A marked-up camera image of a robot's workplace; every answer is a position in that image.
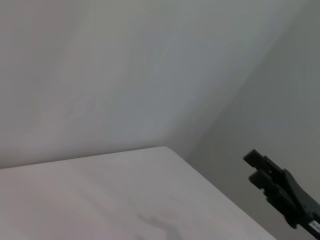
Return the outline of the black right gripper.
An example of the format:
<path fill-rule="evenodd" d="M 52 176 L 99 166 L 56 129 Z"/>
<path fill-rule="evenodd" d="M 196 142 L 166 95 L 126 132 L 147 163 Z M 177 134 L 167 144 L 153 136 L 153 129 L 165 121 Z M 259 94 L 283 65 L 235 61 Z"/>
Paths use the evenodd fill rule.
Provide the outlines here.
<path fill-rule="evenodd" d="M 249 181 L 263 190 L 267 201 L 280 212 L 289 226 L 301 226 L 314 237 L 320 235 L 320 204 L 297 183 L 292 174 L 253 149 L 243 157 L 256 172 Z"/>

